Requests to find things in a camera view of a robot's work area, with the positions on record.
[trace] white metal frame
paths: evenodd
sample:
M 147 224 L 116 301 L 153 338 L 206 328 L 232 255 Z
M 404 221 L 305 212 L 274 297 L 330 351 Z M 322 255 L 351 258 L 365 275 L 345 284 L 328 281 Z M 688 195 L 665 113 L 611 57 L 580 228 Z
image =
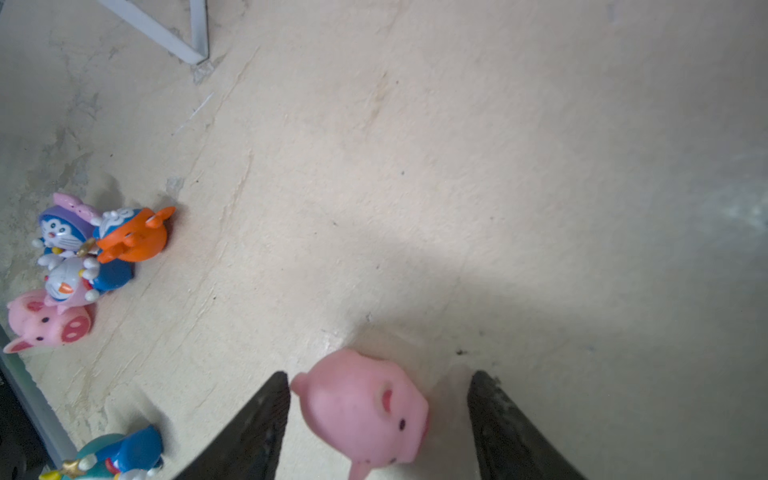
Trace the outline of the white metal frame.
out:
M 98 0 L 138 31 L 165 47 L 170 53 L 191 65 L 208 59 L 208 14 L 206 0 L 190 0 L 192 45 L 183 40 L 138 8 L 129 0 Z

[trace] pink bunny ears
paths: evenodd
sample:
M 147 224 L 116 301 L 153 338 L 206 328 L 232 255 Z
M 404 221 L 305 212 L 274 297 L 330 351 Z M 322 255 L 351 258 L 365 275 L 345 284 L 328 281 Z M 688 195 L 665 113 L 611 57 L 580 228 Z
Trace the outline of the pink bunny ears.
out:
M 101 212 L 93 208 L 91 205 L 84 204 L 82 200 L 74 195 L 67 195 L 62 193 L 53 194 L 53 203 L 66 210 L 76 214 L 86 222 L 91 222 L 94 218 L 101 218 Z

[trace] doraemon face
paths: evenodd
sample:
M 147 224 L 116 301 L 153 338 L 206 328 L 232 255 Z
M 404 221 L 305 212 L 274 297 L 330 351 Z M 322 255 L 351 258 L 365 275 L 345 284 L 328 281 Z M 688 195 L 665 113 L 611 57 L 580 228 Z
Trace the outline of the doraemon face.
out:
M 43 244 L 48 248 L 77 250 L 86 241 L 80 230 L 58 217 L 43 217 L 40 230 L 43 235 Z
M 117 228 L 128 222 L 131 218 L 141 212 L 141 209 L 121 208 L 111 212 L 104 212 L 99 226 L 94 230 L 94 237 L 104 238 Z

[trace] blue toy figure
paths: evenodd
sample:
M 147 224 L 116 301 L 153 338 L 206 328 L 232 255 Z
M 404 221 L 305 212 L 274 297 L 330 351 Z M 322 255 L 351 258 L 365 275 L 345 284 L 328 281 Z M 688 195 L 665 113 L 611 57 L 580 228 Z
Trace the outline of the blue toy figure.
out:
M 162 468 L 163 441 L 152 425 L 126 437 L 104 435 L 88 443 L 78 457 L 61 470 L 40 475 L 40 480 L 114 478 L 145 480 Z
M 63 313 L 72 306 L 95 302 L 103 293 L 116 290 L 133 278 L 133 264 L 114 260 L 101 264 L 95 257 L 69 257 L 45 277 L 43 302 Z
M 32 242 L 33 246 L 44 249 L 38 264 L 49 270 L 73 257 L 88 243 L 94 232 L 91 221 L 101 215 L 72 195 L 57 193 L 53 201 L 55 205 L 38 217 L 42 237 Z

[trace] orange toy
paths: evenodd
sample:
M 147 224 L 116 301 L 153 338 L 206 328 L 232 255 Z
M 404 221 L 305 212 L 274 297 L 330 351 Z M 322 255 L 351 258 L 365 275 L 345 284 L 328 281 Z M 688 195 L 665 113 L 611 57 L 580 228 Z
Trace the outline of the orange toy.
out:
M 109 263 L 119 258 L 126 262 L 143 262 L 157 255 L 165 247 L 168 232 L 163 222 L 170 218 L 176 207 L 157 213 L 149 208 L 121 208 L 106 212 L 91 222 L 96 245 L 101 248 L 98 261 Z

